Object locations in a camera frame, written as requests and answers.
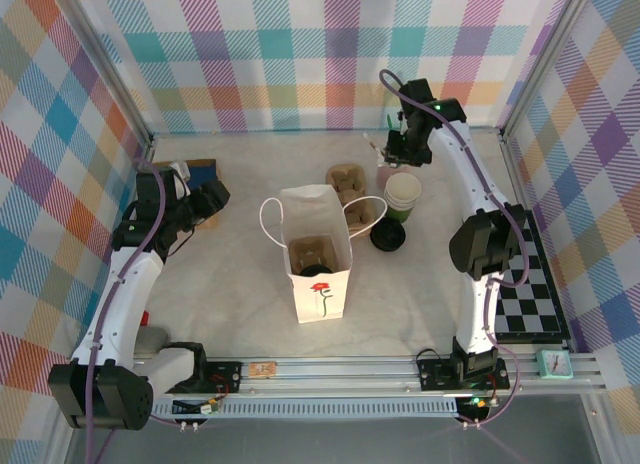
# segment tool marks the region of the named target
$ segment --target black and white checkered board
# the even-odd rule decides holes
[[[501,343],[560,343],[570,339],[569,329],[531,212],[527,212],[524,237],[531,269],[529,279],[516,289],[500,287],[496,337]],[[517,281],[523,269],[524,260],[518,250],[504,280]]]

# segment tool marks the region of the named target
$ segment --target small clock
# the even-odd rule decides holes
[[[571,379],[573,377],[568,351],[538,351],[536,358],[542,379]]]

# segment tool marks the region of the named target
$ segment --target black mounting bracket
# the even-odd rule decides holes
[[[417,364],[422,391],[493,390],[493,382],[488,374],[473,380],[459,381],[451,367],[450,359],[425,358],[419,359]],[[490,374],[495,379],[497,390],[508,390],[511,387],[507,366],[503,359],[498,358],[496,367]]]

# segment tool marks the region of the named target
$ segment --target white paper bag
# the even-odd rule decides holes
[[[363,199],[382,201],[385,209],[375,222],[349,236],[344,208]],[[281,241],[269,234],[262,222],[262,211],[269,201],[278,202],[280,205]],[[336,191],[326,184],[283,189],[278,198],[270,197],[262,203],[260,225],[269,239],[283,248],[285,271],[293,285],[299,323],[342,317],[353,262],[350,239],[373,227],[386,214],[386,207],[384,199],[365,196],[351,201],[343,208]],[[331,239],[337,263],[333,274],[304,277],[291,272],[289,244],[296,239],[310,236],[328,236]]]

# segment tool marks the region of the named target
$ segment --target purple cable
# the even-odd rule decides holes
[[[476,161],[475,156],[471,152],[471,148],[465,142],[464,137],[462,137],[462,135],[458,132],[458,130],[449,121],[447,121],[447,119],[442,114],[434,111],[433,109],[430,109],[429,107],[419,103],[418,101],[414,101],[410,97],[407,97],[404,94],[402,94],[400,91],[397,91],[396,89],[394,89],[391,86],[391,84],[389,84],[386,81],[384,77],[385,75],[388,75],[389,77],[394,79],[398,83],[398,85],[400,86],[403,85],[400,78],[396,76],[393,72],[391,72],[389,69],[382,69],[380,71],[379,77],[380,77],[380,82],[382,82],[382,85],[384,87],[386,87],[392,94],[397,96],[399,99],[411,104],[412,106],[417,107],[418,109],[438,119],[451,132],[451,134],[453,134],[453,136],[458,140],[458,142],[460,142],[460,145],[462,146],[462,149],[464,150],[465,155],[469,159],[469,162],[471,163],[473,170],[475,171],[476,175],[478,176],[478,179],[480,180],[480,183],[482,184],[482,188],[484,189],[484,192],[487,194],[487,197],[491,200],[491,202],[495,204],[495,206],[500,210],[500,212],[507,218],[507,221],[509,221],[509,225],[515,232],[516,238],[518,239],[518,245],[520,246],[522,259],[524,261],[524,269],[522,271],[522,277],[517,282],[506,282],[506,281],[503,281],[502,279],[497,279],[495,277],[488,279],[487,292],[484,297],[483,323],[484,323],[484,330],[487,334],[487,338],[489,339],[489,342],[491,342],[491,344],[494,345],[497,349],[509,354],[513,358],[513,362],[516,367],[515,384],[511,389],[511,393],[509,394],[509,397],[507,398],[507,401],[505,402],[504,406],[502,406],[502,408],[498,412],[496,412],[493,416],[482,421],[483,424],[489,423],[494,419],[496,419],[498,416],[500,416],[507,409],[507,407],[509,407],[509,404],[511,404],[511,401],[513,401],[513,398],[515,397],[516,390],[520,387],[520,364],[518,363],[517,356],[515,355],[515,353],[511,352],[511,350],[507,349],[501,344],[498,344],[495,337],[493,336],[493,333],[489,332],[489,303],[491,302],[491,292],[494,284],[498,284],[504,287],[514,288],[514,287],[521,286],[529,278],[529,255],[527,253],[524,236],[522,235],[522,231],[520,230],[518,223],[513,218],[511,213],[507,211],[504,205],[493,195],[493,192],[491,191],[491,187],[489,186],[487,179],[482,173],[482,170],[480,169],[480,165],[478,164],[478,161]],[[471,421],[470,419],[466,419],[464,416],[461,416],[461,419],[478,427],[480,425],[480,423],[476,423],[474,421]]]
[[[87,380],[86,380],[85,386],[84,386],[85,415],[86,415],[86,439],[87,439],[86,451],[85,451],[85,459],[84,459],[85,460],[85,464],[91,464],[93,462],[92,461],[92,454],[93,454],[93,378],[94,378],[96,360],[98,359],[98,347],[100,346],[100,338],[102,337],[101,336],[102,327],[104,326],[104,321],[105,321],[105,319],[107,317],[107,312],[109,310],[109,306],[111,305],[111,301],[113,301],[113,297],[115,296],[116,291],[120,287],[120,282],[122,281],[122,279],[124,279],[124,276],[127,274],[127,271],[129,270],[131,265],[135,262],[135,260],[138,258],[138,256],[140,256],[140,254],[142,254],[142,251],[144,251],[144,248],[147,247],[147,244],[149,244],[149,242],[151,241],[151,239],[155,235],[156,231],[160,227],[160,223],[162,222],[162,217],[164,216],[164,208],[165,208],[165,205],[166,205],[166,202],[167,202],[167,195],[166,195],[164,186],[162,185],[162,179],[160,178],[160,173],[158,172],[156,167],[153,164],[151,164],[149,161],[147,161],[146,159],[142,159],[142,158],[134,159],[133,162],[140,163],[144,167],[147,167],[148,169],[150,169],[151,172],[153,173],[153,176],[156,178],[156,182],[158,183],[158,190],[160,192],[160,208],[158,210],[158,215],[156,216],[156,220],[153,222],[153,226],[151,226],[151,229],[149,230],[149,233],[144,238],[142,243],[140,243],[140,245],[136,248],[136,250],[133,252],[133,254],[131,254],[131,257],[129,257],[129,259],[127,260],[125,265],[122,267],[122,269],[118,273],[118,280],[116,280],[113,283],[113,285],[111,286],[111,289],[109,289],[109,294],[107,294],[107,297],[106,297],[106,299],[104,301],[104,305],[102,306],[102,309],[100,310],[100,314],[98,315],[98,321],[96,322],[96,328],[95,328],[95,330],[93,332],[93,346],[91,347],[91,354],[89,356],[89,365],[87,366]],[[105,446],[101,450],[101,453],[98,456],[98,458],[102,457],[102,453],[106,449],[106,444],[108,444],[108,441],[110,440],[110,437],[112,435],[113,435],[113,433],[111,433],[109,435],[109,437],[107,437],[107,442],[105,443]]]

